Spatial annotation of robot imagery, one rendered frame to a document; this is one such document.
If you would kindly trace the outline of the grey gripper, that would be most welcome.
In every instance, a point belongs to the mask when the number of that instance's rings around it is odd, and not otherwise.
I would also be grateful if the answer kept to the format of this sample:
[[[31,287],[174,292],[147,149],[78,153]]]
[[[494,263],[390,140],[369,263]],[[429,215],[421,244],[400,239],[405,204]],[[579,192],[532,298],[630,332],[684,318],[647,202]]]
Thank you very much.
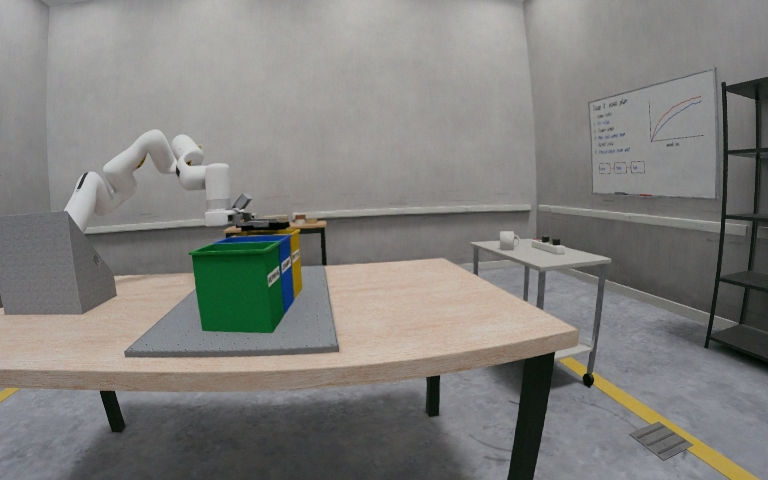
[[[224,226],[224,225],[236,223],[236,225],[238,226],[253,225],[254,228],[268,228],[269,223],[277,222],[277,218],[252,219],[251,212],[244,213],[244,210],[239,210],[239,209],[233,209],[233,210],[228,209],[227,211],[225,211],[225,209],[226,208],[207,210],[211,212],[205,212],[206,227]],[[227,217],[228,217],[228,220],[227,220]],[[246,218],[247,222],[242,222],[244,218]],[[228,222],[230,221],[229,219],[231,219],[231,222]]]

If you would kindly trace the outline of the green bin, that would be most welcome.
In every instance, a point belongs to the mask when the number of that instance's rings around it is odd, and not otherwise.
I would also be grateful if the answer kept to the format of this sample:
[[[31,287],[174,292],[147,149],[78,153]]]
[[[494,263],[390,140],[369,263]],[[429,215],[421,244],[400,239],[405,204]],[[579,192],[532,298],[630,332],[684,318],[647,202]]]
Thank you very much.
[[[202,331],[275,331],[284,317],[279,244],[217,243],[189,252]]]

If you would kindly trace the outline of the blue bin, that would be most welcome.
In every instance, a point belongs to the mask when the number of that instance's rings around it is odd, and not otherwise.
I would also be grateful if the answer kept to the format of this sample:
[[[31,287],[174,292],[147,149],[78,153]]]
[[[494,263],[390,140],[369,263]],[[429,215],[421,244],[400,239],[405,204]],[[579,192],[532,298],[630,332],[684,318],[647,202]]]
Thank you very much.
[[[281,244],[278,245],[280,275],[281,275],[282,296],[283,296],[283,302],[284,302],[284,314],[286,314],[286,312],[288,311],[288,309],[290,308],[291,304],[294,301],[290,237],[292,237],[292,234],[229,237],[221,241],[215,242],[213,244],[280,241]]]

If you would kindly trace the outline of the yellow open bin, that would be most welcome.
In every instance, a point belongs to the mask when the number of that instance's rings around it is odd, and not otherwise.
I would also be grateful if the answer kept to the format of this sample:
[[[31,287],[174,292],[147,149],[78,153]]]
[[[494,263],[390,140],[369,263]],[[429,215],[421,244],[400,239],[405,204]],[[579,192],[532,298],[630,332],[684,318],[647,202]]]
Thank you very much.
[[[300,229],[250,231],[250,232],[237,234],[232,237],[252,236],[252,235],[265,236],[265,235],[277,235],[277,234],[282,234],[282,235],[292,234],[292,237],[290,238],[290,247],[291,247],[291,261],[292,261],[293,289],[294,289],[294,299],[295,299],[302,289],[299,232],[300,232]]]

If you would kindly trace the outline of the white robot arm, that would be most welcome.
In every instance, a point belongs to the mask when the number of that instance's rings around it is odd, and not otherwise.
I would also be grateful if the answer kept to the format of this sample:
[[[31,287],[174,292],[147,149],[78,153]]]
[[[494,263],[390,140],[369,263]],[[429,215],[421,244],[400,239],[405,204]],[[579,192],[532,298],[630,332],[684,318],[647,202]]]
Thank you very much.
[[[203,152],[190,137],[175,137],[171,150],[164,134],[159,130],[151,130],[103,167],[104,176],[113,188],[112,192],[95,172],[86,172],[79,178],[64,211],[68,211],[83,234],[94,212],[98,216],[105,216],[135,193],[137,181],[132,173],[142,166],[147,153],[160,173],[176,174],[184,189],[206,190],[207,210],[243,210],[253,199],[248,193],[242,193],[231,207],[227,164],[201,166]]]

